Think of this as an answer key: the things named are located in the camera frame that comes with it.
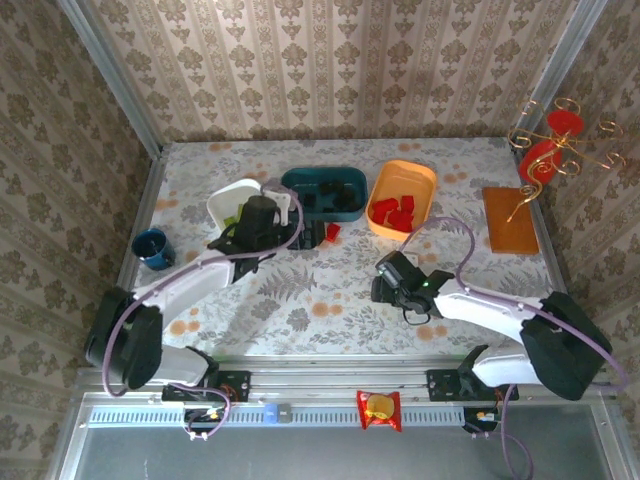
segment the chip bag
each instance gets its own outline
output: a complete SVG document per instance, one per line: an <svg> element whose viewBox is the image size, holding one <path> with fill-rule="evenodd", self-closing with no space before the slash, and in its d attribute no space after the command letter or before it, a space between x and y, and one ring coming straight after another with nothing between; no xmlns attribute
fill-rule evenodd
<svg viewBox="0 0 640 480"><path fill-rule="evenodd" d="M402 412L400 411L400 394L398 392L383 395L358 390L356 401L360 422L364 430L373 424L391 425L394 430L402 431Z"/></svg>

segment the blue cup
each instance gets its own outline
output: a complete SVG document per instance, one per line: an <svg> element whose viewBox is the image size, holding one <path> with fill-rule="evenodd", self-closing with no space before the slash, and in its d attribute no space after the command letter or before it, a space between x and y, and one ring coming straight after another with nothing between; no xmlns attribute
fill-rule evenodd
<svg viewBox="0 0 640 480"><path fill-rule="evenodd" d="M150 228L136 235L131 251L151 270L164 270L176 263L176 252L162 230Z"/></svg>

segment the wooden board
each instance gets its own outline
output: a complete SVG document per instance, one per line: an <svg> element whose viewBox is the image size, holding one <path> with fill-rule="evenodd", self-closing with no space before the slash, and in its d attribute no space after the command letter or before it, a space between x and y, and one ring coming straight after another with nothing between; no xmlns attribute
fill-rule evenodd
<svg viewBox="0 0 640 480"><path fill-rule="evenodd" d="M522 194L517 188L486 187L482 189L489 225L489 241L494 253L535 255L540 252L531 219L531 207L520 207L511 222L507 219Z"/></svg>

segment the patterned wall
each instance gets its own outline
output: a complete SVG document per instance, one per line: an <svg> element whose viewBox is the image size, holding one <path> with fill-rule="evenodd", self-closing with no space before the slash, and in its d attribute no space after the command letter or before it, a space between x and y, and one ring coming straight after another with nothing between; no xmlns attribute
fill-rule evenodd
<svg viewBox="0 0 640 480"><path fill-rule="evenodd" d="M504 135L577 0L91 0L170 141Z"/></svg>
<svg viewBox="0 0 640 480"><path fill-rule="evenodd" d="M0 478L42 478L149 160L55 2L0 2Z"/></svg>
<svg viewBox="0 0 640 480"><path fill-rule="evenodd" d="M624 141L589 154L603 159L609 147L628 162L558 176L544 207L571 293L632 375L622 403L640 453L640 2L609 2L574 65L560 94L583 105L587 133L600 119L627 129Z"/></svg>

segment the floral tablecloth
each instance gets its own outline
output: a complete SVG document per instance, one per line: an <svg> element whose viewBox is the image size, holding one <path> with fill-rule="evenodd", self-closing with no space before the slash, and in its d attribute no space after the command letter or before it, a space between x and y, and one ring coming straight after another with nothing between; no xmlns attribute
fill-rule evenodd
<svg viewBox="0 0 640 480"><path fill-rule="evenodd" d="M437 173L431 216L457 217L475 232L477 249L467 281L524 296L551 290L542 255L499 255L488 246L482 188L519 185L504 139L185 143L169 147L163 158L167 167L151 224L167 233L178 266L219 236L206 201L235 180L264 182L293 167L349 165L365 173L370 192L382 165L400 158ZM466 354L478 344L504 341L462 321L434 318L412 327L399 309L372 303L374 265L399 244L371 233L364 216L341 226L335 244L285 251L264 262L257 274L212 292L168 326L165 343L218 355ZM420 235L407 251L428 274L435 268L453 271L468 248L462 231L442 226ZM136 285L171 271L140 267Z"/></svg>

